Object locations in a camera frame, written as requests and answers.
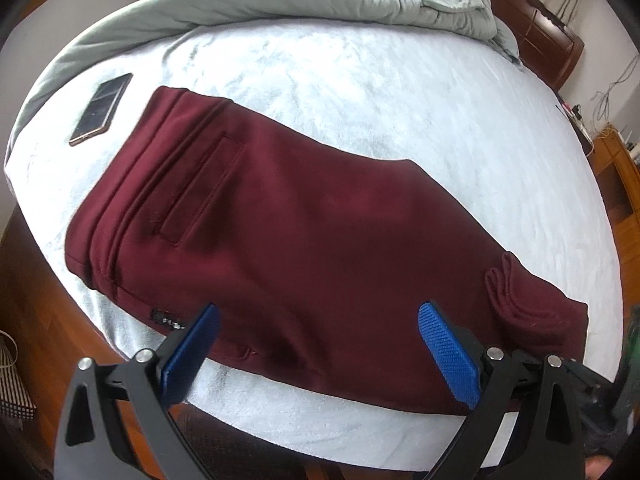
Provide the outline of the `maroon pants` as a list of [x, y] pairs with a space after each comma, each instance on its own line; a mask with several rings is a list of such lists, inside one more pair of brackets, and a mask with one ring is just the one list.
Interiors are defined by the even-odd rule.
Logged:
[[461, 414], [420, 337], [434, 301], [486, 346], [581, 360], [587, 307], [531, 274], [414, 162], [162, 87], [67, 229], [70, 272], [159, 332], [206, 304], [210, 357], [393, 410]]

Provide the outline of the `striped paper bag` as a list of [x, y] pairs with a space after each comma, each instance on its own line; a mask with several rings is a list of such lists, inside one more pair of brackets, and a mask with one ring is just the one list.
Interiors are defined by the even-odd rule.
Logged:
[[3, 416], [34, 420], [37, 407], [17, 370], [18, 347], [13, 337], [1, 332], [0, 396]]

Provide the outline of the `smartphone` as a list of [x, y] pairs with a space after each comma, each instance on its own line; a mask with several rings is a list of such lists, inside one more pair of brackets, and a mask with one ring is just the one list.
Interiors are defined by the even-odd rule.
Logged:
[[68, 140], [70, 146], [76, 146], [107, 132], [133, 76], [133, 73], [123, 74], [99, 85]]

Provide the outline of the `white fleece bed sheet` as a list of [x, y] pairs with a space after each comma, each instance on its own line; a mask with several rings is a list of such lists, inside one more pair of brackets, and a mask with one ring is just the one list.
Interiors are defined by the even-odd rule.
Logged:
[[554, 92], [480, 41], [335, 20], [185, 21], [87, 30], [26, 96], [4, 171], [62, 285], [119, 352], [160, 335], [92, 292], [64, 261], [73, 213], [159, 86], [223, 96], [314, 140], [409, 159], [529, 272], [588, 307], [586, 364], [607, 378], [623, 341], [620, 264], [592, 170]]

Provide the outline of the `wooden desk cabinet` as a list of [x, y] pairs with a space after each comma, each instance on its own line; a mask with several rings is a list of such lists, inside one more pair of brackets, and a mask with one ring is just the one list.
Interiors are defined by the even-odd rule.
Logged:
[[588, 156], [610, 220], [620, 259], [624, 317], [639, 303], [639, 168], [617, 129], [607, 124]]

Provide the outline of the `grey-green quilt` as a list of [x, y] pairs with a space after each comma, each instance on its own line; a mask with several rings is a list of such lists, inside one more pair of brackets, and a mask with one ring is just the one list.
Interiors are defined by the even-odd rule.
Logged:
[[[107, 132], [70, 146], [99, 85], [128, 73]], [[160, 86], [235, 100], [354, 154], [412, 157], [429, 128], [472, 124], [529, 78], [491, 0], [139, 0], [46, 66], [3, 170], [103, 169]]]

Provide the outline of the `dark wooden headboard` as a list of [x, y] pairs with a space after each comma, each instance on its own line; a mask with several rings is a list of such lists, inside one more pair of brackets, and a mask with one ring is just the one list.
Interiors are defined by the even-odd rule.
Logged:
[[523, 64], [559, 92], [582, 56], [584, 42], [539, 0], [491, 0], [518, 42]]

